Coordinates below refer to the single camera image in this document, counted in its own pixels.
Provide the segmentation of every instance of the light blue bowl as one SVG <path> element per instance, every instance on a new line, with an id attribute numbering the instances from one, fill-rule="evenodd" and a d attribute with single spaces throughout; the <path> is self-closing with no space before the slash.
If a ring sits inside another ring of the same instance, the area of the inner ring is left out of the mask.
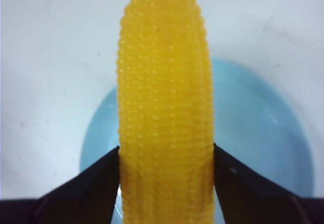
<path id="1" fill-rule="evenodd" d="M 265 81 L 239 65 L 213 60 L 216 143 L 256 172 L 300 196 L 312 196 L 308 142 L 287 103 Z M 90 122 L 81 155 L 83 170 L 118 145 L 116 90 Z M 122 223 L 118 195 L 112 224 Z M 224 223 L 216 202 L 215 221 Z"/>

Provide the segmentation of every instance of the toy corn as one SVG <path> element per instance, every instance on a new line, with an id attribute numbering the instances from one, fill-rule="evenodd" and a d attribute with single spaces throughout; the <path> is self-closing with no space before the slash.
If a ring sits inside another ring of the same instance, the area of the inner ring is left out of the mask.
<path id="1" fill-rule="evenodd" d="M 211 62 L 195 0 L 131 0 L 117 73 L 124 224 L 213 223 Z"/>

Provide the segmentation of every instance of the white surface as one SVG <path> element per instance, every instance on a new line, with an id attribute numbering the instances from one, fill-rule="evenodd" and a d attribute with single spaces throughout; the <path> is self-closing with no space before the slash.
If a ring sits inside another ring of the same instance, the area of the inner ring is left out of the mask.
<path id="1" fill-rule="evenodd" d="M 78 173 L 97 106 L 115 84 L 129 0 L 2 0 L 1 195 L 34 197 Z M 257 71 L 292 104 L 324 196 L 324 0 L 197 0 L 211 55 Z"/>

